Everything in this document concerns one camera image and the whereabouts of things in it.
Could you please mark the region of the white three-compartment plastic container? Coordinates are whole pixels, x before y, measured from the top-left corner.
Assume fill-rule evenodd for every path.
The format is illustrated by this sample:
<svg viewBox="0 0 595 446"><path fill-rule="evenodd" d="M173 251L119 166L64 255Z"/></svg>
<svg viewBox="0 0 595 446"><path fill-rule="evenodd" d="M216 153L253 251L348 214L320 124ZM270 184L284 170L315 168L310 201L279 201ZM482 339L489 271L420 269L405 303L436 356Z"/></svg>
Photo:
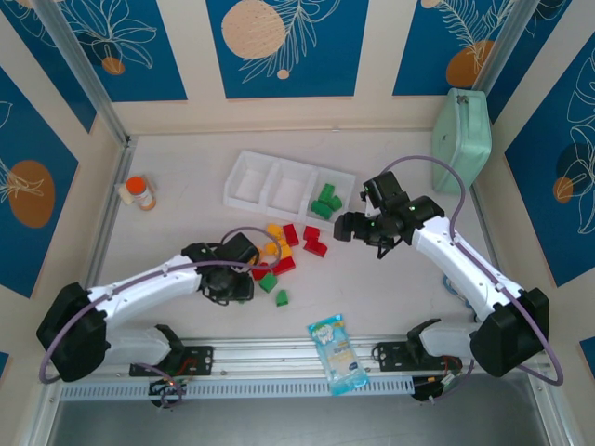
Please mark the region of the white three-compartment plastic container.
<svg viewBox="0 0 595 446"><path fill-rule="evenodd" d="M355 180L353 174L243 150L225 181L223 203L331 230L339 214L349 209ZM327 184L335 187L341 206L325 219L311 210L311 204Z"/></svg>

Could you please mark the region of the blue stethoscope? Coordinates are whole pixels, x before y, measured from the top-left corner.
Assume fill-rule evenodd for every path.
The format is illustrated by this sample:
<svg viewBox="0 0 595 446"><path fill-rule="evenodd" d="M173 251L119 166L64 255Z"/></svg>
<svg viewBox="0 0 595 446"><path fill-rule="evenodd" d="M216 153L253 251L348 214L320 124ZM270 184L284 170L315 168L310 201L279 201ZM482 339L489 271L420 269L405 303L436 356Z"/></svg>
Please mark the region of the blue stethoscope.
<svg viewBox="0 0 595 446"><path fill-rule="evenodd" d="M446 275L443 275L442 283L445 290L450 295L453 295L454 297L458 298L467 309L470 309L473 312L473 317L476 317L476 312L473 309L470 302L468 301L468 299L457 290L457 288L453 285L451 280Z"/></svg>

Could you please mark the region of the mint green zip case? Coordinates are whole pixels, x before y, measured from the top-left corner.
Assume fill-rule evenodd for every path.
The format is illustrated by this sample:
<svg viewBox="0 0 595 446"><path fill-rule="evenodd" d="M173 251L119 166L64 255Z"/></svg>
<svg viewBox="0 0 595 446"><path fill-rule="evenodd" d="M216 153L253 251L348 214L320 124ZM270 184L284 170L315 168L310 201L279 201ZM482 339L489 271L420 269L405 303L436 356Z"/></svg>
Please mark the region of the mint green zip case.
<svg viewBox="0 0 595 446"><path fill-rule="evenodd" d="M450 165L468 189L492 151L491 123L482 91L452 88L431 137L431 155Z"/></svg>

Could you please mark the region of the orange-capped bottle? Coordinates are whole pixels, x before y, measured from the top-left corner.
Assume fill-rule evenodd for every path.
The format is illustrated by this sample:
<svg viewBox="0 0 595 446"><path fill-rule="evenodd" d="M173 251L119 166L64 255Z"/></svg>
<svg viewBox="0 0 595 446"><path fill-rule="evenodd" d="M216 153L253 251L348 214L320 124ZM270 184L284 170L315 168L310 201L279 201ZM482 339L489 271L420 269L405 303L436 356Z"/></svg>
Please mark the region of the orange-capped bottle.
<svg viewBox="0 0 595 446"><path fill-rule="evenodd" d="M133 197L139 208L143 211L150 211L156 205L152 187L149 181L143 176L130 177L126 183L127 192Z"/></svg>

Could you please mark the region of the blue wet wipes packet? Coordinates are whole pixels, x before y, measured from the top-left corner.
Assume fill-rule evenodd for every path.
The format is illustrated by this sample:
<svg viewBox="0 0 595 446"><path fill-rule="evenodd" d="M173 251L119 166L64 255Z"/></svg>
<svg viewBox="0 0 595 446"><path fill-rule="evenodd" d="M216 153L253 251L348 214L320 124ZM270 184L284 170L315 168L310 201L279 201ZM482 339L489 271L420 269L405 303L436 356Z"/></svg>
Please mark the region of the blue wet wipes packet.
<svg viewBox="0 0 595 446"><path fill-rule="evenodd" d="M343 395L369 383L345 327L342 314L308 326L333 396Z"/></svg>

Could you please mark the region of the aluminium side rail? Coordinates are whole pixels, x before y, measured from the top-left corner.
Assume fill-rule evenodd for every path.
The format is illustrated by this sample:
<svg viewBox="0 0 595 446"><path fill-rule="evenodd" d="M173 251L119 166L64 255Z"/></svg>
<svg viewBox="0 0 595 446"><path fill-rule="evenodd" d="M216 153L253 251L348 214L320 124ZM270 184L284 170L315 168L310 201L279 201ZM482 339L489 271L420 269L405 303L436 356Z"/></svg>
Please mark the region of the aluminium side rail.
<svg viewBox="0 0 595 446"><path fill-rule="evenodd" d="M83 282L85 288L92 287L99 282L105 256L109 248L113 226L117 218L119 203L121 202L118 188L127 178L137 142L138 139L136 137L129 137L117 159L117 164L108 186L107 198L102 209L101 219L99 220L98 231L86 267L86 275Z"/></svg>
<svg viewBox="0 0 595 446"><path fill-rule="evenodd" d="M487 222L485 219L485 215L484 215L482 206L480 204L478 193L476 192L476 190L473 186L471 186L469 188L469 196L472 199L473 207L475 209L475 212L476 212L476 215L477 215L477 218L479 221L479 225L482 230L483 240L484 240L484 243L486 246L487 258L489 259L490 264L492 265L493 269L495 270L494 276L498 278L500 283L504 284L504 282L503 282L504 274L502 273L499 262L498 262L496 250L495 250L495 247L494 247L494 244L492 241L490 231L487 226Z"/></svg>

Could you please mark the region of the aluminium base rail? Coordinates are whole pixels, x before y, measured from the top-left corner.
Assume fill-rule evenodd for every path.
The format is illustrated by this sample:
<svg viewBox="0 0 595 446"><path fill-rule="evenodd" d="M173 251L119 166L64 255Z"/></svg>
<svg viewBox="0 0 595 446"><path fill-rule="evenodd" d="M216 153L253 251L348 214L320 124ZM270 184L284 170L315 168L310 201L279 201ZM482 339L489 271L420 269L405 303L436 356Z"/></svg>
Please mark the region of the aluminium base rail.
<svg viewBox="0 0 595 446"><path fill-rule="evenodd" d="M404 342L404 335L352 336L351 343L369 376L379 376L380 363L372 357L372 349L379 342ZM250 378L323 378L323 366L311 339L300 338L236 338L208 339L183 338L187 346L211 346L214 348L210 376L203 378L250 379ZM437 369L397 371L393 375L442 375L445 366ZM128 366L101 366L91 377L128 376Z"/></svg>

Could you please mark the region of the aluminium corner post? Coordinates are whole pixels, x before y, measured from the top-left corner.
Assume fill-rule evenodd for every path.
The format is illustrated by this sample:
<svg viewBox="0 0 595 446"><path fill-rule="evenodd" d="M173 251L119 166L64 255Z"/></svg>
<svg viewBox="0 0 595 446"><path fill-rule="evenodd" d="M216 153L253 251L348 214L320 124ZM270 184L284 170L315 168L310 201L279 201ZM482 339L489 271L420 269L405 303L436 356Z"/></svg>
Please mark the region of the aluminium corner post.
<svg viewBox="0 0 595 446"><path fill-rule="evenodd" d="M504 69L509 56L536 11L540 0L515 0L510 15L505 20L501 32L495 40L487 61L472 87L486 96L491 92L498 76Z"/></svg>
<svg viewBox="0 0 595 446"><path fill-rule="evenodd" d="M113 139L126 150L129 146L130 136L59 6L52 0L31 0L31 3L36 15Z"/></svg>

